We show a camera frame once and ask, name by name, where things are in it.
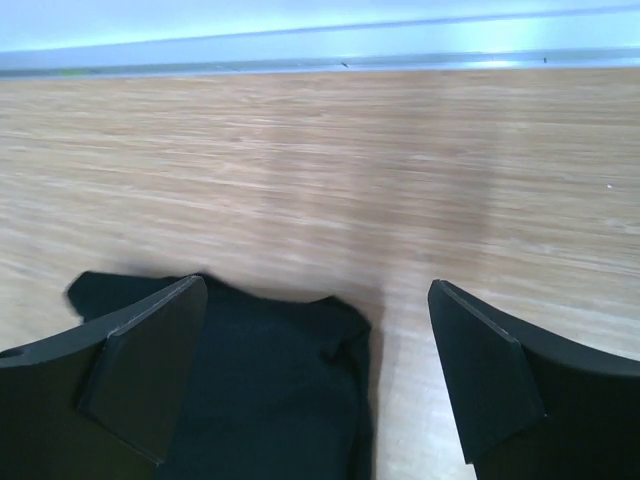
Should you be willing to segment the black t shirt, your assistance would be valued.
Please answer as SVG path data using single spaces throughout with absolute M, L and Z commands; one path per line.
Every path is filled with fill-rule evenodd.
M 369 321 L 329 296 L 269 299 L 205 275 L 208 300 L 159 479 L 368 479 Z

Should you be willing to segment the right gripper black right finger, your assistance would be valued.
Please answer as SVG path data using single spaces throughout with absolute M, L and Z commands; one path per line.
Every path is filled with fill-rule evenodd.
M 639 363 L 444 281 L 428 306 L 466 463 L 479 479 L 636 479 Z

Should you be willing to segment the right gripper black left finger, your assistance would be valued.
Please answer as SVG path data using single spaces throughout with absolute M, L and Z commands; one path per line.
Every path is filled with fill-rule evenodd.
M 207 288 L 184 278 L 1 354 L 4 479 L 150 479 L 165 461 Z

